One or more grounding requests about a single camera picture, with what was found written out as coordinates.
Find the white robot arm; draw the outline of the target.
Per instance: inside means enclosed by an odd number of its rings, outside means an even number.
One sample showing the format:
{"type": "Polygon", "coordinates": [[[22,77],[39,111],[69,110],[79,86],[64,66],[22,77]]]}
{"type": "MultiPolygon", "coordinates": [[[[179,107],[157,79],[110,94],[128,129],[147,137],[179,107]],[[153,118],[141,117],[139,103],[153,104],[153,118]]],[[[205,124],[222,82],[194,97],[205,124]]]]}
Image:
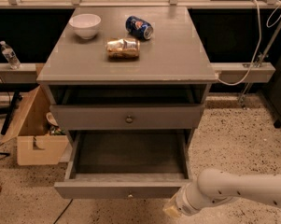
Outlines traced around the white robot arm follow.
{"type": "Polygon", "coordinates": [[[281,174],[234,175],[205,169],[181,187],[163,211],[169,217],[192,216],[203,208],[231,203],[237,198],[281,209],[281,174]]]}

